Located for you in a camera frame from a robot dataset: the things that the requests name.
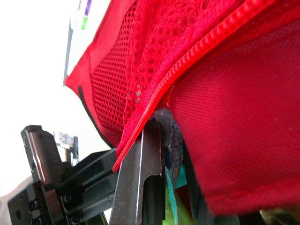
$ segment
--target red fabric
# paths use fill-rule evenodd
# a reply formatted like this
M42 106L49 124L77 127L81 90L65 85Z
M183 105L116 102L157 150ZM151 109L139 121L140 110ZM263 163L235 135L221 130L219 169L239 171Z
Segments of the red fabric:
M66 85L119 143L114 170L171 87L213 212L299 203L299 15L292 0L112 0Z

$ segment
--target zipper teeth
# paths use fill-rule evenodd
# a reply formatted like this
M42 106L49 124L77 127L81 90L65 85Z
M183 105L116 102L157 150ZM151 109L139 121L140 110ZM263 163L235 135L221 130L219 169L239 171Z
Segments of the zipper teeth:
M247 0L242 3L235 11L226 17L220 24L212 29L200 41L198 41L180 60L172 66L166 73L162 81L159 83L155 92L153 93L146 109L144 110L141 118L139 119L132 135L126 143L124 149L120 153L113 171L116 172L121 164L121 161L126 156L131 148L137 135L140 133L143 125L147 122L150 114L154 111L158 104L159 97L162 97L164 92L167 91L173 82L202 56L208 53L217 44L234 33L238 28L248 22L251 18L263 11L266 7L272 5L276 0Z

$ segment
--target teal object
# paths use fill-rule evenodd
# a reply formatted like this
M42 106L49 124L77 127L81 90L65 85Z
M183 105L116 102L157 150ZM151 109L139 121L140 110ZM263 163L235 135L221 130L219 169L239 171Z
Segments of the teal object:
M187 184L187 179L186 179L186 171L184 169L184 165L180 165L180 172L179 172L179 176L177 178L177 182L176 182L176 189L185 186Z
M172 212L174 216L174 222L175 225L178 225L178 208L176 203L175 189L173 188L172 179L167 167L165 167L165 176L167 177L169 198L170 198L170 203L171 203ZM187 184L187 179L186 179L185 169L183 165L180 165L180 172L176 182L176 188L180 188L186 184Z
M167 177L170 203L171 203L172 212L173 212L173 216L174 216L174 222L175 222L174 224L178 225L178 213L177 213L177 204L176 204L175 192L174 192L174 188L172 186L172 181L171 181L169 170L166 167L165 167L165 176Z

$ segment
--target white background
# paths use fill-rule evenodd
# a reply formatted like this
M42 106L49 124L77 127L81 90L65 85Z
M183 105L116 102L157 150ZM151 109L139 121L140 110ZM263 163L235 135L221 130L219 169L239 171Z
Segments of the white background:
M87 30L77 32L73 52L91 42L109 3L92 2L97 6ZM27 125L77 135L81 159L108 149L79 98L62 87L72 6L71 0L0 3L0 196L30 176L20 135Z

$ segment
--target black metal bracket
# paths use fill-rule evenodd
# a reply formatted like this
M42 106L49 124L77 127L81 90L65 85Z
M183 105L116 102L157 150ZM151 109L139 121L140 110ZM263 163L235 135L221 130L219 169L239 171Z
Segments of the black metal bracket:
M162 224L165 165L158 123L146 125L119 173L112 173L116 149L70 167L41 126L21 134L33 182L8 202L12 225L106 225L103 211L111 207L111 224Z

